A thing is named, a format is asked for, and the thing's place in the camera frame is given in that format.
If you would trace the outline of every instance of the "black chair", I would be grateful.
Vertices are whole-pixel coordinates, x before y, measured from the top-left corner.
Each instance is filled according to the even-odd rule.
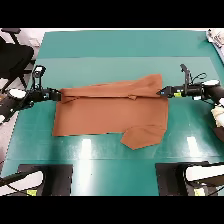
[[[19,77],[24,88],[27,85],[24,80],[24,74],[31,73],[31,70],[25,70],[29,63],[34,64],[35,61],[31,61],[34,50],[30,46],[20,45],[15,34],[20,33],[19,28],[2,28],[2,32],[9,33],[15,44],[6,43],[5,40],[0,37],[0,79],[8,79],[8,82],[0,90],[5,92],[6,88]]]

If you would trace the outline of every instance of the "chair armrest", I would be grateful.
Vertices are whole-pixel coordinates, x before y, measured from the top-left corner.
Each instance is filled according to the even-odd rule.
[[[19,34],[21,29],[20,28],[2,28],[2,32],[4,33],[11,33],[11,34]]]
[[[5,33],[9,33],[10,36],[12,37],[13,41],[15,42],[15,44],[19,45],[19,41],[17,40],[15,34],[19,34],[20,33],[20,31],[21,31],[20,28],[2,28],[1,31],[5,32]]]

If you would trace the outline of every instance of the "cloth fold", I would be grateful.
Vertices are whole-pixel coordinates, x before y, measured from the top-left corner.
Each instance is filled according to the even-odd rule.
[[[162,76],[61,89],[54,136],[124,133],[131,149],[159,144],[167,128],[168,100],[156,94]]]

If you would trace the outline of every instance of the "teal tabletop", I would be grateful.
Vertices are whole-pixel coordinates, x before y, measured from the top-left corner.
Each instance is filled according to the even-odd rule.
[[[70,88],[159,73],[163,86],[182,85],[185,64],[193,76],[224,81],[223,64],[199,31],[51,32],[36,64],[47,68],[43,86]],[[224,144],[212,128],[212,106],[170,99],[168,129],[160,144],[131,150],[122,134],[53,137],[55,102],[19,113],[2,176],[19,164],[73,164],[71,195],[158,195],[157,162],[224,161]]]

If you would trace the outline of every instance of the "yellow label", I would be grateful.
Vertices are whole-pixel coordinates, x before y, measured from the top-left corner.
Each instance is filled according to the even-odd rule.
[[[37,190],[27,190],[27,194],[30,194],[31,196],[37,196]]]
[[[194,189],[195,196],[205,196],[205,191],[203,188]]]
[[[181,92],[180,92],[180,93],[174,93],[174,96],[175,96],[175,97],[182,97],[182,96],[181,96]]]

